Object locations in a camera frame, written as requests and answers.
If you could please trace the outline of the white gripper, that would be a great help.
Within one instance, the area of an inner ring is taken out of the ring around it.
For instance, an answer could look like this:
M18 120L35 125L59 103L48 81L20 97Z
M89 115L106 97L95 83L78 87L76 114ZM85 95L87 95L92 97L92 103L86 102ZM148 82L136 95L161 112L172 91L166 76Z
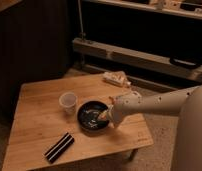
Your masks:
M136 91L113 97L109 110L100 113L98 120L108 119L114 127L118 127L126 116L137 113L137 105L141 102L141 98L142 96Z

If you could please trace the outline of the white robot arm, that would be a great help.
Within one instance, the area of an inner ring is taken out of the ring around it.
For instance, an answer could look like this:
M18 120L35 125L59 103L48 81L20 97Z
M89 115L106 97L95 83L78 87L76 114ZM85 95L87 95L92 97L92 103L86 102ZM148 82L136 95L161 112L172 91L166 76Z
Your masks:
M136 91L119 95L98 119L118 127L138 113L178 116L170 171L202 171L202 85L152 96Z

